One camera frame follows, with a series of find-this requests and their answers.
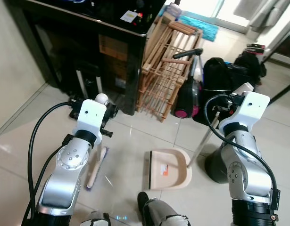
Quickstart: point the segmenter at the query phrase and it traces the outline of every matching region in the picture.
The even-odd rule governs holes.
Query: dustpan handle
[[[219,116],[219,112],[216,112],[215,118],[213,119],[213,121],[211,123],[213,128],[216,128],[218,123],[219,123],[218,116]],[[204,137],[202,138],[199,146],[196,148],[194,155],[192,156],[190,163],[187,166],[188,168],[190,168],[191,165],[195,162],[198,155],[201,153],[202,148],[206,145],[207,141],[210,139],[212,133],[213,133],[212,130],[210,130],[210,128],[208,128],[208,130],[207,130],[206,134],[204,135]]]

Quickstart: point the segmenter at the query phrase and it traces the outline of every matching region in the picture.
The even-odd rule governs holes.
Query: white wall
[[[3,0],[0,0],[0,128],[44,82]]]
[[[282,37],[290,30],[290,4],[275,24],[275,26],[265,29],[257,38],[257,43],[272,49]]]

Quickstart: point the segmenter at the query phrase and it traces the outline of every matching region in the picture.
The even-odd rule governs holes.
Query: vacuum cleaner
[[[202,48],[196,48],[183,53],[175,54],[173,55],[173,58],[178,59],[181,57],[192,55],[198,56],[200,73],[202,76],[202,61],[200,57],[202,52]],[[199,94],[201,92],[201,83],[198,80],[194,80],[196,65],[197,58],[194,57],[190,66],[188,78],[178,91],[177,103],[174,110],[174,115],[178,118],[190,118],[195,116],[199,112]]]

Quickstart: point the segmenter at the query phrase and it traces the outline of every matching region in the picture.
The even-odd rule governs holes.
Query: beige dustpan
[[[215,128],[218,124],[217,112],[212,125]],[[182,149],[156,149],[150,152],[149,162],[149,189],[179,189],[186,187],[192,179],[191,165],[195,162],[203,146],[210,138],[212,131],[208,129],[192,159]]]

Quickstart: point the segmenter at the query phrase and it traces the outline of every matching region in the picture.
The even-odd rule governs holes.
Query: wooden drying rack
[[[202,37],[201,30],[179,22],[164,26],[158,34],[162,27],[161,18],[147,43],[150,46],[146,47],[137,104],[138,112],[149,112],[161,122],[169,114],[194,58],[186,56],[174,60],[172,56],[197,48]]]

